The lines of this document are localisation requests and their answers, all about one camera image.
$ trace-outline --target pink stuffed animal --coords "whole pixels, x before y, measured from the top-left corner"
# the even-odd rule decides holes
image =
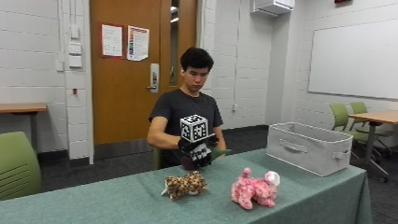
[[[270,171],[265,174],[265,178],[253,178],[249,177],[250,172],[250,168],[245,168],[233,184],[233,201],[246,209],[253,208],[251,199],[267,207],[274,207],[275,188],[279,184],[278,174]]]

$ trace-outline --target brown plush toy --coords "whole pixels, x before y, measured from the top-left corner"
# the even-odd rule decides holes
[[[165,189],[161,195],[166,192],[170,199],[176,200],[186,194],[198,195],[205,189],[208,189],[208,184],[200,172],[194,171],[184,177],[168,176],[165,178]]]

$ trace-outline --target air conditioning unit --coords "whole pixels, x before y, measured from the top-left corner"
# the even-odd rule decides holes
[[[294,10],[294,0],[250,0],[250,12],[274,17]]]

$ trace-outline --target poster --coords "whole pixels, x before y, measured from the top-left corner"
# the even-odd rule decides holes
[[[149,30],[128,26],[126,59],[141,61],[148,58]]]
[[[124,27],[121,25],[101,24],[101,41],[104,57],[124,57]]]

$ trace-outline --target storage basket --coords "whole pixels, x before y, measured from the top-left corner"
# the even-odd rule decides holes
[[[350,165],[351,135],[295,122],[270,125],[266,153],[326,176]]]

